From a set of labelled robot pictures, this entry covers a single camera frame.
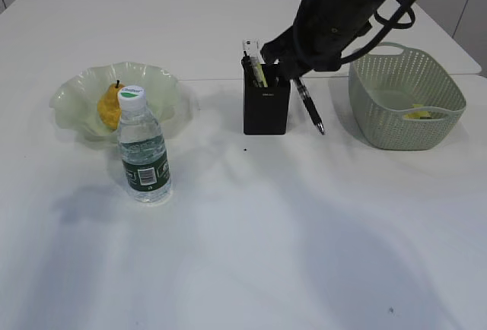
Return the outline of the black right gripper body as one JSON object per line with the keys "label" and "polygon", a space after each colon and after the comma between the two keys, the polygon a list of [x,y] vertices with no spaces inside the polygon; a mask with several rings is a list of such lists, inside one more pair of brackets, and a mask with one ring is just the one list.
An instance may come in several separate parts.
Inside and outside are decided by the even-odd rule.
{"label": "black right gripper body", "polygon": [[337,71],[342,51],[368,29],[373,0],[301,0],[292,25],[264,44],[263,61],[296,56],[314,71]]}

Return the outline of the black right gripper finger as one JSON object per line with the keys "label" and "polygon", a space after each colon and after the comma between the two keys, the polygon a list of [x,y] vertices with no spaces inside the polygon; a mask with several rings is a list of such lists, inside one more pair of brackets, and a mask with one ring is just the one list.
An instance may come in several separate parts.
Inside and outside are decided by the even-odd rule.
{"label": "black right gripper finger", "polygon": [[313,70],[304,60],[296,56],[280,56],[276,61],[278,76],[284,79],[299,79]]}

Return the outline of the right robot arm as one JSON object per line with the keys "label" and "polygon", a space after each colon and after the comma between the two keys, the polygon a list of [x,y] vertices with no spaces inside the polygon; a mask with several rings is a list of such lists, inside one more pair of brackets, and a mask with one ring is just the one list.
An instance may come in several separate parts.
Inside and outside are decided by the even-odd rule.
{"label": "right robot arm", "polygon": [[369,53],[392,29],[413,25],[400,19],[415,0],[398,0],[388,20],[377,13],[385,1],[301,0],[293,24],[262,47],[263,61],[279,64],[288,80],[309,71],[338,71]]}

